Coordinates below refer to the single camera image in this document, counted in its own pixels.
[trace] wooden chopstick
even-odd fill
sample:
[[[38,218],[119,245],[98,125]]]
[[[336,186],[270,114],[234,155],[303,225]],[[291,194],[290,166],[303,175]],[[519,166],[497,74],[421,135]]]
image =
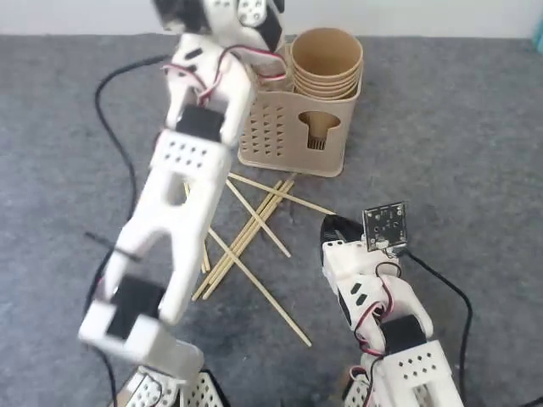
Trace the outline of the wooden chopstick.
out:
[[[287,257],[292,257],[290,252],[285,248],[283,242],[279,240],[276,234],[270,229],[270,227],[262,220],[262,218],[255,212],[253,207],[247,202],[247,199],[241,194],[241,192],[232,184],[230,180],[227,180],[227,186],[230,188],[230,191],[239,199],[239,202],[249,211],[249,213],[255,218],[256,223],[264,229],[270,239],[277,245],[277,247],[284,253]]]
[[[323,208],[322,206],[319,206],[319,205],[316,205],[314,203],[311,203],[311,202],[308,202],[308,201],[305,201],[304,199],[300,199],[300,198],[296,198],[296,197],[293,197],[292,195],[288,195],[287,193],[284,193],[284,192],[281,192],[281,191],[278,191],[277,189],[274,189],[274,188],[270,188],[264,184],[260,184],[259,182],[256,182],[256,181],[253,181],[253,180],[250,180],[249,178],[245,178],[244,176],[239,176],[238,174],[234,174],[234,173],[230,173],[228,175],[230,178],[234,179],[234,180],[238,180],[238,181],[241,181],[241,182],[244,182],[246,184],[249,184],[253,187],[256,187],[256,188],[259,188],[259,189],[262,189],[264,191],[267,191],[267,192],[271,192],[271,193],[275,193],[276,195],[282,197],[282,198],[285,198],[285,199],[289,199],[293,202],[296,202],[297,204],[300,204],[300,205],[303,205],[307,208],[310,208],[310,209],[313,209],[313,210],[316,210],[318,212],[322,212],[323,214],[326,214],[326,215],[335,215],[334,212],[332,212],[330,209],[326,209],[326,208]]]
[[[292,175],[281,187],[282,192],[287,192],[292,188],[294,184],[294,175]],[[279,205],[279,203],[283,200],[283,198],[275,196],[273,200],[266,206],[264,211],[262,212],[262,217],[264,220],[267,220],[270,216],[272,216],[273,211],[276,209],[276,207]],[[245,250],[245,248],[249,245],[249,243],[253,240],[253,238],[256,236],[256,233],[259,230],[259,226],[254,223],[252,227],[242,236],[238,249],[234,252],[237,256],[241,256],[241,253]],[[207,289],[207,291],[204,293],[203,299],[207,299],[210,297],[210,295],[215,291],[217,286],[221,283],[222,279],[226,276],[227,272],[230,270],[230,268],[233,266],[233,261],[229,259],[224,265],[220,272],[218,272],[215,276],[211,277],[210,279],[210,287]]]
[[[282,185],[281,181],[278,181],[275,185],[275,188],[279,188]],[[268,193],[268,195],[264,198],[264,200],[260,203],[260,206],[256,210],[257,214],[261,214],[261,212],[264,210],[264,208],[268,205],[268,203],[275,197],[274,194]],[[238,236],[234,239],[233,243],[230,245],[230,249],[236,253],[237,251],[237,245],[238,241],[241,237],[247,232],[247,230],[255,223],[255,218],[252,216],[245,224],[244,228],[241,230],[241,232],[238,234]],[[205,279],[202,281],[198,289],[194,292],[192,300],[196,301],[199,296],[204,292],[204,290],[207,288],[207,286],[211,283],[211,279],[218,275],[218,273],[222,270],[222,266],[230,261],[230,258],[226,253],[224,253],[219,260],[219,262],[213,267],[213,270],[205,277]]]
[[[213,229],[209,230],[209,234],[211,237],[215,239],[217,244],[221,246],[221,248],[225,251],[225,253],[230,256],[232,261],[236,263],[236,265],[241,269],[243,273],[250,279],[250,281],[255,285],[256,288],[266,297],[268,302],[275,308],[275,310],[279,313],[279,315],[288,323],[288,325],[293,329],[293,331],[299,336],[299,338],[308,346],[311,347],[311,341],[309,338],[302,332],[302,330],[299,328],[299,326],[296,325],[294,320],[290,317],[290,315],[287,314],[287,311],[283,309],[283,307],[274,299],[274,297],[270,294],[270,292],[262,285],[262,283],[255,277],[253,273],[241,262],[240,259],[230,250],[230,248],[227,246],[226,243],[222,241],[222,239],[217,236],[217,234],[213,231]]]

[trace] black cable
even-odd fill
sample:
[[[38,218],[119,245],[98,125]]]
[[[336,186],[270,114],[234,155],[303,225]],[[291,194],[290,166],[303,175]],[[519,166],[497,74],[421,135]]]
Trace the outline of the black cable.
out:
[[[529,403],[523,404],[520,407],[535,407],[536,405],[543,405],[543,396],[532,400]]]
[[[117,385],[115,384],[115,374],[113,372],[113,367],[111,366],[111,363],[109,362],[108,357],[105,355],[104,352],[102,352],[98,348],[91,348],[95,354],[98,355],[98,357],[103,361],[106,370],[108,371],[108,379],[109,379],[109,388],[111,389],[111,394],[113,395],[113,407],[117,406]]]
[[[370,366],[370,371],[369,371],[370,382],[367,385],[367,395],[362,407],[367,407],[368,405],[370,405],[370,398],[372,397],[372,391],[373,391],[373,368],[375,367],[377,362],[379,362],[380,360],[383,360],[383,358],[384,358],[384,355],[379,356],[372,362],[372,365]]]
[[[419,259],[415,254],[411,253],[408,249],[403,250],[400,253],[401,255],[407,255],[410,259],[412,259],[414,262],[418,263],[421,267],[423,267],[427,272],[429,272],[432,276],[436,277],[440,281],[442,281],[448,288],[450,288],[452,291],[454,291],[456,294],[458,294],[466,304],[467,308],[467,317],[466,317],[466,323],[464,324],[464,331],[462,333],[462,342],[460,344],[460,363],[459,363],[459,369],[458,369],[458,383],[460,387],[460,398],[462,399],[462,402],[464,404],[466,403],[466,383],[465,383],[465,372],[466,372],[466,350],[467,350],[467,338],[469,337],[469,328],[472,325],[472,319],[473,319],[473,307],[472,303],[467,297],[467,295],[457,286],[455,286],[452,282],[447,280],[444,276],[442,276],[440,273],[438,273],[436,270],[434,270],[432,267],[430,267],[428,264],[426,264],[424,261]]]
[[[170,57],[169,55],[158,55],[156,57],[151,57],[151,58],[142,59],[140,61],[136,61],[132,64],[128,64],[117,70],[114,70],[110,74],[106,75],[100,81],[100,83],[98,84],[94,92],[94,108],[96,109],[98,119],[100,120],[100,123],[106,130],[109,140],[113,143],[115,149],[120,154],[122,161],[125,164],[126,169],[128,170],[128,176],[129,176],[130,188],[131,188],[131,198],[130,198],[130,206],[128,207],[128,213],[126,215],[127,220],[129,220],[132,217],[134,213],[134,209],[136,208],[136,202],[137,202],[136,171],[134,170],[134,164],[132,163],[132,159],[130,158],[130,155],[125,150],[124,146],[121,144],[121,142],[119,141],[119,138],[117,138],[117,136],[115,135],[115,133],[111,129],[111,126],[109,125],[108,121],[105,118],[104,112],[102,110],[102,106],[100,104],[102,91],[104,90],[106,85],[108,85],[108,83],[110,83],[111,80],[113,80],[116,76],[122,75],[126,72],[130,72],[131,70],[135,70],[137,68],[141,68],[143,66],[149,66],[149,65],[160,63],[162,61],[165,61],[169,57]],[[98,268],[94,272],[91,285],[88,288],[88,292],[85,297],[83,317],[85,316],[89,307],[91,306],[92,299],[94,298],[94,293],[96,292],[98,283],[100,282],[100,279],[102,278],[102,275],[104,273],[104,268],[108,264],[109,257],[111,257],[112,253],[113,253],[112,249],[108,250],[108,253],[104,256],[104,258],[98,265]],[[97,348],[92,348],[92,350],[94,350],[94,352],[105,364],[106,370],[108,371],[109,387],[111,390],[111,398],[113,400],[113,406],[117,407],[117,386],[115,382],[115,374],[113,372],[113,367],[111,366],[111,363],[109,362],[108,357],[101,350]]]

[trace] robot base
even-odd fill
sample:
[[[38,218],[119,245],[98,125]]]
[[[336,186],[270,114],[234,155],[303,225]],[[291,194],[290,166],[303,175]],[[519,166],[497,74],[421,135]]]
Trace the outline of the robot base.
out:
[[[119,407],[228,407],[210,371],[201,371],[190,388],[140,366],[117,394]]]

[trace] paper cup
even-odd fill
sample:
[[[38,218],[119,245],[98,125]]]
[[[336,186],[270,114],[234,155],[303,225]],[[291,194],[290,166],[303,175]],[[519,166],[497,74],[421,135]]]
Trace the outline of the paper cup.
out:
[[[294,72],[317,83],[345,80],[362,64],[362,45],[335,28],[316,28],[298,36],[290,48]]]
[[[299,81],[297,79],[294,80],[294,85],[297,88],[302,89],[309,96],[314,96],[317,98],[335,98],[345,93],[345,91],[352,89],[353,86],[355,86],[357,83],[358,83],[358,78],[354,78],[353,80],[345,83],[342,86],[336,86],[336,87],[320,86],[319,88],[316,88],[315,86],[307,86],[304,84],[304,82]]]
[[[316,89],[318,91],[330,91],[333,89],[337,89],[339,87],[345,86],[352,81],[358,81],[360,79],[361,72],[357,70],[353,75],[348,76],[347,78],[343,79],[342,81],[337,82],[314,82],[312,80],[309,80],[305,78],[304,76],[299,75],[298,72],[294,74],[294,79],[304,85],[305,87],[309,87],[311,89]]]
[[[340,100],[340,99],[346,99],[350,98],[355,92],[356,88],[358,87],[358,81],[355,82],[351,87],[344,89],[341,93],[338,93],[333,96],[317,96],[315,94],[315,91],[308,92],[303,87],[300,87],[299,84],[294,83],[294,90],[304,96],[309,96],[310,98],[314,98],[317,100]]]

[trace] wire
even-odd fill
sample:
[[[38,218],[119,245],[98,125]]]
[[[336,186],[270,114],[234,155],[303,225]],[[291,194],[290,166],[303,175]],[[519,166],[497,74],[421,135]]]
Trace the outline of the wire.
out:
[[[371,315],[371,316],[374,316],[376,318],[379,319],[378,316],[375,316],[373,315],[373,312],[379,308],[379,307],[382,307],[383,305],[381,303],[379,303],[378,301],[375,301],[374,303],[372,303],[367,309],[366,311],[364,311],[364,313],[361,315],[360,319],[358,320],[358,322],[356,323],[356,326],[355,326],[355,329],[353,331],[353,333],[355,334],[355,339],[356,341],[358,341],[359,345],[360,345],[360,350],[362,352],[364,352],[365,354],[370,354],[371,356],[382,356],[383,354],[381,352],[379,352],[378,350],[375,350],[375,349],[371,349],[371,348],[368,348],[367,345],[367,340],[364,339],[363,337],[359,337],[358,334],[356,333],[356,331],[358,331],[358,328],[361,327],[361,325],[364,323],[364,321],[366,320],[366,318]]]
[[[130,158],[130,155],[125,150],[124,146],[121,144],[113,130],[111,129],[111,126],[109,125],[108,121],[105,118],[104,112],[102,110],[101,106],[101,96],[102,91],[104,88],[110,83],[116,76],[122,75],[126,72],[130,72],[131,70],[135,70],[137,68],[141,68],[143,66],[149,66],[153,64],[158,64],[160,62],[165,61],[168,59],[169,55],[158,55],[156,57],[146,58],[142,59],[140,61],[136,61],[132,64],[125,65],[117,70],[114,70],[110,74],[106,75],[98,84],[96,90],[94,91],[94,108],[96,109],[96,114],[98,115],[98,119],[100,120],[101,125],[106,130],[106,133],[109,137],[109,140],[113,143],[113,146],[115,147],[115,150],[119,153],[120,157],[122,158],[122,161],[128,170],[128,177],[130,180],[130,203],[128,206],[128,211],[126,214],[126,219],[129,220],[132,217],[132,214],[134,213],[134,209],[136,208],[136,202],[137,202],[137,178],[136,178],[136,171],[134,170],[134,164],[132,163],[132,159]],[[100,264],[98,265],[98,268],[94,272],[94,276],[92,277],[92,281],[90,284],[90,287],[88,288],[87,295],[85,297],[85,304],[83,308],[83,317],[87,313],[89,307],[91,306],[92,298],[94,297],[94,293],[96,292],[96,289],[98,287],[98,284],[100,282],[100,279],[102,278],[102,274],[104,273],[104,268],[108,264],[109,257],[111,257],[111,254],[113,253],[113,249],[110,248],[108,250],[108,253],[104,256]],[[115,374],[113,372],[113,367],[111,366],[111,363],[109,362],[108,357],[102,352],[101,350],[91,347],[91,349],[98,355],[98,357],[103,361],[106,370],[108,372],[108,379],[109,379],[109,388],[111,390],[111,398],[113,400],[113,406],[118,407],[117,404],[117,386],[115,382]]]
[[[375,368],[375,365],[377,364],[377,362],[383,360],[383,358],[384,358],[384,355],[381,355],[372,362],[372,365],[370,367],[370,374],[369,374],[370,382],[367,385],[366,398],[364,399],[364,403],[362,404],[362,407],[367,407],[368,405],[370,405],[370,399],[372,398],[372,391],[373,391],[373,369]]]
[[[86,231],[83,236],[88,237],[93,242],[96,242],[96,243],[98,243],[98,244],[100,244],[102,246],[105,246],[109,250],[113,250],[116,253],[119,253],[119,254],[122,254],[122,255],[126,256],[128,259],[130,259],[134,263],[141,263],[141,261],[142,261],[141,257],[137,257],[135,254],[128,253],[127,251],[123,250],[122,248],[117,248],[115,246],[115,243],[112,243],[109,239],[107,239],[105,237],[102,237],[102,236],[99,236],[96,233],[92,233],[91,231]]]
[[[469,329],[472,325],[472,319],[473,319],[472,303],[467,297],[467,295],[460,288],[458,288],[452,282],[447,280],[444,276],[442,276],[439,272],[437,272],[432,267],[430,267],[427,263],[419,259],[415,254],[410,252],[409,249],[405,249],[402,252],[400,252],[399,256],[404,255],[404,254],[407,255],[410,259],[412,259],[415,263],[418,263],[432,276],[442,281],[448,288],[450,288],[452,291],[458,294],[464,300],[464,303],[466,304],[467,317],[466,317],[466,322],[464,324],[464,331],[462,333],[462,342],[460,344],[460,357],[459,357],[460,363],[459,363],[459,369],[458,369],[458,383],[460,387],[460,398],[462,399],[462,402],[464,404],[467,404],[466,403],[466,383],[465,383],[466,350],[467,350],[467,339],[469,337]]]
[[[543,405],[543,396],[532,400],[529,403],[523,404],[520,407],[535,407],[536,405]]]
[[[200,75],[198,75],[196,72],[190,70],[189,68],[185,68],[184,66],[181,66],[179,64],[173,64],[172,62],[165,64],[162,67],[162,70],[167,74],[169,70],[176,70],[183,74],[183,76],[188,75],[191,76],[193,79],[196,80],[198,83],[200,89],[197,92],[194,90],[194,93],[196,94],[196,98],[198,99],[198,105],[201,106],[203,104],[204,98],[202,97],[203,94],[206,94],[208,92],[208,87],[205,85],[204,80],[201,78]]]
[[[103,361],[103,363],[105,365],[105,368],[108,371],[109,388],[110,388],[111,394],[113,396],[112,397],[113,407],[118,407],[118,404],[117,404],[117,385],[115,383],[115,374],[113,372],[113,367],[111,366],[111,363],[109,362],[109,359],[105,355],[104,352],[102,352],[100,349],[94,348],[94,347],[91,347],[91,349]]]
[[[275,58],[276,60],[280,61],[281,65],[284,68],[284,73],[279,74],[279,75],[261,75],[259,73],[256,73],[261,79],[263,79],[265,81],[280,81],[280,80],[287,77],[287,71],[288,71],[287,62],[285,61],[285,59],[280,54],[272,53],[270,51],[266,51],[265,49],[249,47],[247,45],[241,45],[241,44],[231,45],[230,47],[224,48],[222,50],[222,52],[221,52],[221,55],[219,55],[219,58],[217,59],[217,68],[216,68],[216,72],[215,72],[215,79],[214,79],[213,86],[211,86],[209,89],[207,89],[206,91],[204,91],[203,93],[201,93],[199,95],[199,102],[203,103],[205,101],[205,99],[209,100],[211,98],[211,96],[213,95],[213,91],[216,89],[216,87],[221,82],[221,65],[222,65],[222,61],[227,56],[227,54],[230,53],[231,51],[233,51],[234,49],[243,49],[245,51],[249,51],[250,53],[256,53],[256,54],[259,54],[259,55],[266,55],[268,57],[272,57],[272,58]]]
[[[397,263],[395,263],[393,261],[382,261],[381,263],[376,265],[375,266],[375,276],[380,277],[380,275],[379,275],[379,267],[381,267],[382,265],[392,265],[393,267],[395,267],[398,270],[398,273],[396,274],[396,277],[398,277],[398,278],[401,277],[401,267],[400,267],[400,265],[398,265]]]

